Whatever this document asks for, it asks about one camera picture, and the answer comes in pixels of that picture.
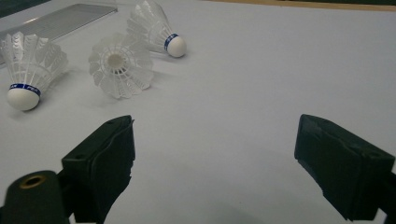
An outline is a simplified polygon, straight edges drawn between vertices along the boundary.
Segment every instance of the white table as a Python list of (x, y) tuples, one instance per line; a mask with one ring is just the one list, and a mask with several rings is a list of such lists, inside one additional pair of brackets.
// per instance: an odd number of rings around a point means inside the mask
[(7, 104), (0, 70), (0, 202), (15, 179), (61, 171), (103, 122), (132, 115), (132, 181), (106, 224), (347, 223), (293, 158), (298, 121), (329, 119), (396, 155), (396, 13), (163, 1), (188, 53), (152, 54), (152, 87), (115, 100), (88, 57), (125, 33), (133, 3), (56, 41), (70, 64), (33, 111)]

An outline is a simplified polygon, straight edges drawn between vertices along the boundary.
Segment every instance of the shuttlecock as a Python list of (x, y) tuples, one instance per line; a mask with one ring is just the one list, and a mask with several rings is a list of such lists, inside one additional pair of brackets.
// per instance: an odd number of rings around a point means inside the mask
[(7, 64), (12, 85), (8, 103), (19, 110), (33, 109), (53, 79), (67, 66), (61, 47), (37, 35), (7, 35), (1, 52)]
[(172, 31), (163, 9), (154, 1), (138, 1), (127, 22), (127, 32), (141, 35), (149, 50), (173, 57), (186, 53), (186, 42)]
[(152, 61), (142, 41), (115, 33), (92, 48), (90, 74), (96, 86), (115, 98), (130, 98), (149, 87)]

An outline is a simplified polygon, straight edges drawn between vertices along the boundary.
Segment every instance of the shuttlecock cork base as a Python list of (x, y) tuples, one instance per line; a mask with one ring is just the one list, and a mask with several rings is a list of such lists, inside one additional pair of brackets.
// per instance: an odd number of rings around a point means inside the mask
[(186, 42), (177, 34), (169, 35), (164, 45), (165, 50), (173, 57), (179, 58), (186, 53)]
[(7, 101), (18, 110), (31, 110), (38, 105), (40, 94), (41, 92), (38, 88), (16, 83), (9, 87)]

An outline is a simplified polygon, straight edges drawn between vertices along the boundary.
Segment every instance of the blue band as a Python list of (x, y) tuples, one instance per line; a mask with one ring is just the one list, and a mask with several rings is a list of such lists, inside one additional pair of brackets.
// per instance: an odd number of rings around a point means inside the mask
[(165, 50), (166, 51), (168, 51), (169, 43), (177, 36), (178, 36), (177, 34), (172, 34), (172, 35), (169, 35), (168, 38), (166, 38), (166, 40), (165, 40)]
[(41, 91), (40, 91), (38, 88), (36, 88), (36, 87), (34, 87), (34, 86), (27, 85), (27, 84), (22, 84), (22, 83), (15, 83), (15, 84), (12, 84), (12, 85), (9, 87), (9, 89), (10, 89), (10, 90), (12, 90), (12, 89), (25, 89), (25, 90), (34, 92), (34, 93), (37, 94), (38, 96), (41, 95)]

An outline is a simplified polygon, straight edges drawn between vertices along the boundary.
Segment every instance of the white shuttlecock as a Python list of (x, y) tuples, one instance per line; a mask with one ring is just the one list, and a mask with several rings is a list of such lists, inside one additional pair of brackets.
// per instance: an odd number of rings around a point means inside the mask
[(7, 35), (1, 51), (6, 61), (12, 85), (8, 103), (19, 110), (33, 109), (53, 79), (67, 66), (67, 56), (61, 47), (37, 35)]
[(115, 98), (130, 98), (153, 78), (149, 51), (139, 38), (115, 33), (92, 48), (90, 74), (96, 86)]
[(186, 42), (175, 34), (161, 6), (154, 1), (140, 0), (131, 12), (127, 32), (142, 35), (151, 51), (181, 57), (186, 53)]

